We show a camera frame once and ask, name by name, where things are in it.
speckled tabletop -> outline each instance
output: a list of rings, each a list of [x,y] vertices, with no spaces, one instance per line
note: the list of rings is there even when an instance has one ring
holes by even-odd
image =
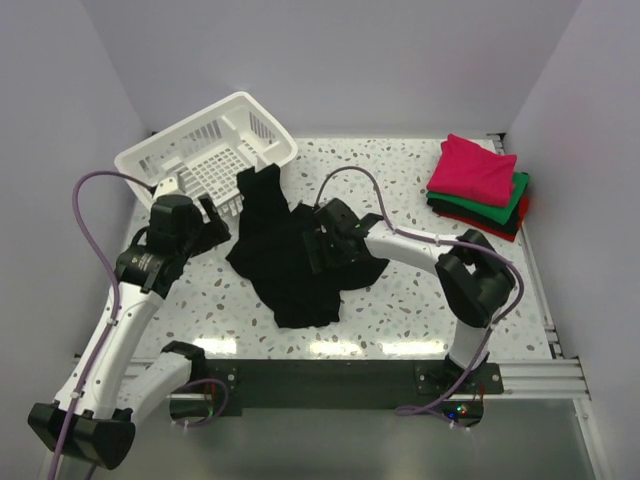
[[[447,234],[467,226],[442,218],[426,205],[425,185],[440,157],[441,140],[297,139],[299,156],[282,172],[282,189],[290,206],[311,204],[325,176],[340,166],[369,169],[383,186],[385,201],[398,225]],[[491,140],[477,143],[493,151]],[[368,180],[344,172],[325,194],[344,200],[358,215],[379,211]],[[226,217],[237,238],[238,218]],[[129,239],[146,224],[148,212],[138,202]],[[491,358],[550,359],[543,313],[533,288],[530,266],[519,234],[509,243],[486,234],[496,250],[524,274],[524,299],[496,329]],[[455,318],[436,277],[391,262],[382,277],[364,290],[342,292],[340,322],[323,328],[279,329],[251,283],[225,260],[234,244],[192,259],[165,305],[153,317],[134,354],[152,359],[171,340],[195,343],[210,358],[443,358],[453,339]]]

gray floor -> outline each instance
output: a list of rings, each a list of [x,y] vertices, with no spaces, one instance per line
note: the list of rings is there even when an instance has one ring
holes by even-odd
[[[247,410],[186,434],[167,405],[95,480],[593,479],[570,401],[494,401],[466,434],[383,411]],[[65,465],[61,479],[84,478]]]

table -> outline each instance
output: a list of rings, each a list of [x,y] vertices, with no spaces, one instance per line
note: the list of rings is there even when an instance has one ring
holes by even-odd
[[[398,225],[439,234],[463,233],[464,223],[440,217],[426,205],[425,185],[440,157],[434,139],[299,138],[297,159],[282,172],[282,189],[293,208],[312,204],[322,180],[345,165],[369,169],[381,183],[388,210]],[[476,140],[495,151],[490,139]],[[344,172],[325,190],[359,216],[379,212],[369,181]],[[238,218],[225,217],[237,238]],[[148,222],[137,202],[127,241]],[[523,273],[525,295],[494,332],[492,360],[551,359],[543,293],[522,232],[515,243],[486,234],[495,249]],[[225,256],[235,243],[192,259],[163,308],[153,317],[134,354],[152,360],[171,340],[194,343],[209,358],[238,359],[438,359],[453,340],[455,318],[436,277],[391,262],[364,290],[342,292],[340,322],[322,328],[280,329],[251,283],[238,276]]]

plastic basket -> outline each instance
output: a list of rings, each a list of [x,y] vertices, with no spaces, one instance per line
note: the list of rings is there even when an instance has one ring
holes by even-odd
[[[238,92],[116,157],[116,168],[150,185],[175,175],[194,200],[208,193],[221,214],[242,210],[236,174],[251,166],[283,167],[298,154],[291,135],[255,99]],[[152,197],[129,183],[144,204]]]

black cloth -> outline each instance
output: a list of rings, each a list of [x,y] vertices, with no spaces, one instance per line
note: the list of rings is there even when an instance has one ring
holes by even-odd
[[[370,259],[314,275],[302,239],[314,229],[313,208],[300,204],[292,212],[280,189],[280,168],[238,174],[243,195],[240,235],[227,256],[234,270],[253,284],[273,310],[279,327],[322,327],[338,322],[340,290],[375,283],[389,263]]]
[[[522,198],[518,200],[516,207],[513,209],[509,220],[507,223],[502,225],[501,223],[496,222],[490,218],[485,217],[484,215],[480,215],[477,212],[469,210],[467,208],[461,207],[460,205],[456,205],[454,203],[447,202],[446,200],[441,200],[438,198],[428,198],[427,205],[433,208],[433,211],[438,214],[449,214],[455,215],[457,217],[465,217],[470,220],[473,220],[481,225],[489,227],[492,230],[497,232],[506,233],[507,235],[515,235],[518,233],[520,229],[520,202]]]

